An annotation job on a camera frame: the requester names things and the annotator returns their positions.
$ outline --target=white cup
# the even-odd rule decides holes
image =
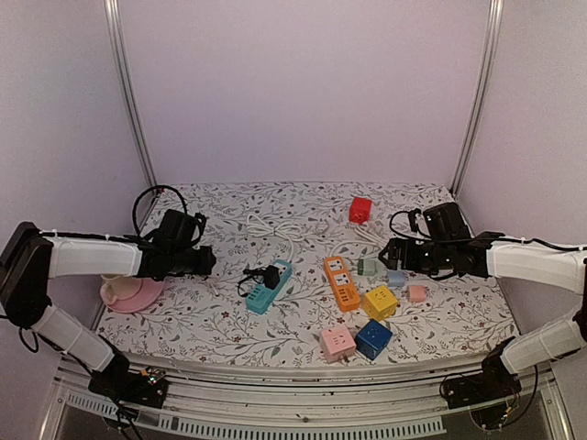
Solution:
[[[143,285],[140,278],[122,277],[120,275],[102,275],[100,297],[104,304],[112,305],[119,300],[135,296]]]

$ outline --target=floral pattern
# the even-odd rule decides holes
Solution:
[[[177,187],[191,212],[208,217],[202,239],[217,257],[208,280],[187,276],[167,279],[166,289],[142,313],[107,311],[98,332],[117,347],[135,354],[195,362],[269,367],[325,367],[318,335],[324,328],[346,325],[356,334],[369,318],[362,309],[342,313],[323,271],[324,258],[338,244],[360,240],[349,224],[354,196],[373,201],[369,230],[391,236],[389,218],[398,210],[427,208],[452,200],[438,185],[380,183],[222,183]],[[145,226],[149,231],[179,201],[164,192]],[[247,310],[237,293],[246,267],[257,268],[286,258],[289,245],[278,237],[247,235],[248,214],[274,225],[302,227],[306,240],[295,244],[293,275],[264,315]],[[407,220],[398,229],[408,232]],[[385,272],[372,277],[356,273],[359,258],[376,258],[375,246],[343,244],[337,254],[349,264],[361,294],[385,283]],[[482,353],[517,328],[494,279],[471,277],[434,281],[408,273],[407,284],[427,287],[426,302],[410,303],[406,289],[395,316],[383,324],[393,332],[386,350],[371,362],[360,354],[332,367],[384,365]]]

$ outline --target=yellow cube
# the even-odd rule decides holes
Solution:
[[[395,314],[398,303],[397,298],[387,286],[380,286],[365,294],[363,310],[371,319],[382,321]]]

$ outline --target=pink block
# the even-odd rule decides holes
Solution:
[[[331,364],[354,355],[357,345],[347,327],[333,327],[320,333],[320,347],[327,363]]]
[[[410,303],[423,303],[426,300],[426,287],[410,286]]]

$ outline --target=pink plate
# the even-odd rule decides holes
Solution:
[[[113,312],[120,314],[133,314],[146,309],[151,304],[155,303],[161,292],[165,281],[154,281],[151,278],[143,278],[140,290],[131,298],[127,300],[118,300],[114,304],[107,305]]]

